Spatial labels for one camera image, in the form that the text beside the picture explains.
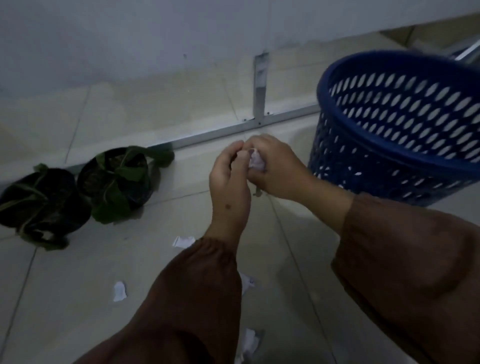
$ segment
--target blue plastic basket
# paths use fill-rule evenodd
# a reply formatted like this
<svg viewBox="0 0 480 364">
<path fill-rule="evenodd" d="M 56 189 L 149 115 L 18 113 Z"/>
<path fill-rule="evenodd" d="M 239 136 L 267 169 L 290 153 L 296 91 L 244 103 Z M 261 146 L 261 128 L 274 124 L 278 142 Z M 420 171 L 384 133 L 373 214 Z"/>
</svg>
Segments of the blue plastic basket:
<svg viewBox="0 0 480 364">
<path fill-rule="evenodd" d="M 355 54 L 317 87 L 309 169 L 355 193 L 427 206 L 480 180 L 480 73 L 435 56 Z"/>
</svg>

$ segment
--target basket rim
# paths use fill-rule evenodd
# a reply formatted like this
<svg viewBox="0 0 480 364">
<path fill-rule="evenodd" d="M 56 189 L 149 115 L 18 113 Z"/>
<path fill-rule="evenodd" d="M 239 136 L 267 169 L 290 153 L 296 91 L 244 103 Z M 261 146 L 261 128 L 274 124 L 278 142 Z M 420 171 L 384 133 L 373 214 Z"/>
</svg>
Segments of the basket rim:
<svg viewBox="0 0 480 364">
<path fill-rule="evenodd" d="M 464 71 L 471 72 L 472 76 L 477 76 L 480 79 L 480 73 L 476 70 L 440 56 L 417 54 L 406 50 L 374 50 L 355 53 L 335 61 L 323 73 L 317 86 L 317 100 L 321 108 L 320 112 L 325 113 L 328 119 L 336 119 L 338 122 L 335 123 L 335 126 L 342 129 L 349 138 L 384 158 L 415 169 L 427 170 L 429 173 L 436 176 L 439 175 L 439 168 L 442 168 L 447 169 L 450 173 L 454 172 L 456 179 L 480 179 L 480 162 L 472 163 L 454 158 L 445 159 L 441 156 L 428 156 L 426 154 L 410 151 L 403 146 L 387 141 L 376 134 L 364 130 L 340 111 L 335 100 L 328 92 L 328 81 L 330 80 L 332 73 L 339 65 L 351 59 L 378 55 L 411 57 L 423 60 L 430 59 L 433 62 L 443 64 L 445 67 L 459 67 Z"/>
</svg>

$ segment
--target black plant pot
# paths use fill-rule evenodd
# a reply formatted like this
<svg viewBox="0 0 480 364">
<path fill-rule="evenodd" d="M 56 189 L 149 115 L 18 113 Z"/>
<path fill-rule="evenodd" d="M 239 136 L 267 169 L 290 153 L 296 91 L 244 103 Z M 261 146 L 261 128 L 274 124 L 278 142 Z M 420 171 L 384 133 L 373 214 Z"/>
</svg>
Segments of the black plant pot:
<svg viewBox="0 0 480 364">
<path fill-rule="evenodd" d="M 27 200 L 7 208 L 0 212 L 0 224 L 16 228 L 22 237 L 46 249 L 62 249 L 68 245 L 64 236 L 88 221 L 91 207 L 78 193 L 75 178 L 67 170 L 48 169 L 39 180 L 41 175 L 29 174 L 7 187 L 0 196 L 0 205 L 32 194 L 17 184 L 33 187 L 36 183 L 35 189 L 47 201 Z"/>
<path fill-rule="evenodd" d="M 106 151 L 106 170 L 101 169 L 95 158 L 90 160 L 78 175 L 77 186 L 80 193 L 90 197 L 95 203 L 95 200 L 101 197 L 105 188 L 116 178 L 120 191 L 128 200 L 130 210 L 133 211 L 143 206 L 153 193 L 149 178 L 146 181 L 135 182 L 107 172 L 113 172 L 116 167 L 120 166 L 126 151 L 127 148 L 115 148 Z M 147 160 L 143 154 L 136 155 L 125 166 L 142 167 L 146 171 L 148 170 Z"/>
</svg>

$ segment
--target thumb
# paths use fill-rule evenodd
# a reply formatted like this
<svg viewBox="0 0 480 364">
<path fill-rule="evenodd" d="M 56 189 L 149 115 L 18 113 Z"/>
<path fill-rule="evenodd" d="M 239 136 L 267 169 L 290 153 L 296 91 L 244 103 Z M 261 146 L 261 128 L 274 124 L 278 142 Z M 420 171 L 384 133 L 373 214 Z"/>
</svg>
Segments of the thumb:
<svg viewBox="0 0 480 364">
<path fill-rule="evenodd" d="M 250 168 L 248 171 L 248 180 L 265 191 L 265 172 Z"/>
<path fill-rule="evenodd" d="M 237 153 L 237 158 L 232 163 L 232 172 L 230 179 L 246 181 L 248 165 L 250 162 L 250 153 L 247 150 L 241 150 Z"/>
</svg>

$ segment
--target white wall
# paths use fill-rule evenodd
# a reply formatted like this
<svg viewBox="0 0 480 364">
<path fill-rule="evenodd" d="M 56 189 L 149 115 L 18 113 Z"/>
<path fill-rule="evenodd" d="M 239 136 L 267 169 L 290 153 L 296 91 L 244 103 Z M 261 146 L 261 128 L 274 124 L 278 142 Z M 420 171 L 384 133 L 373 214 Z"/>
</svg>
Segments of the white wall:
<svg viewBox="0 0 480 364">
<path fill-rule="evenodd" d="M 197 67 L 480 12 L 478 0 L 2 0 L 0 95 Z"/>
</svg>

